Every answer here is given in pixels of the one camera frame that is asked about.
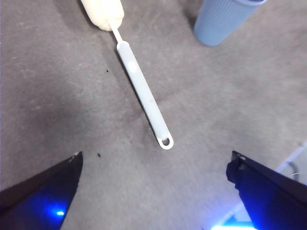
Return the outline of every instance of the blue led light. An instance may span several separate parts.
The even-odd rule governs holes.
[[[57,215],[58,216],[63,216],[65,213],[63,212],[63,211],[59,211],[59,212],[57,212]]]
[[[253,227],[215,226],[211,230],[257,230]]]

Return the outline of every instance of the light blue cup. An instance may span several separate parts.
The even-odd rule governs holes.
[[[194,25],[196,38],[217,46],[267,0],[205,0]]]

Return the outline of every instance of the sponge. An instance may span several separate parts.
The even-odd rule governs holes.
[[[119,28],[124,9],[120,0],[81,0],[92,23],[101,30],[112,31],[109,22]]]

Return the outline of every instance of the hanging hole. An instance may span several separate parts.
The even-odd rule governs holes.
[[[162,143],[165,145],[165,146],[168,146],[169,145],[169,139],[165,139],[162,141]]]

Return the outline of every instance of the white brush handle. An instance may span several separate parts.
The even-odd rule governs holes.
[[[130,77],[133,87],[142,103],[144,111],[148,117],[148,120],[153,128],[154,134],[160,144],[160,146],[169,150],[173,147],[173,138],[166,126],[166,123],[162,117],[160,109],[155,102],[152,92],[145,80],[145,77],[141,71],[141,68],[135,59],[135,56],[130,48],[128,42],[118,39],[117,44],[118,54],[126,68],[126,71]]]

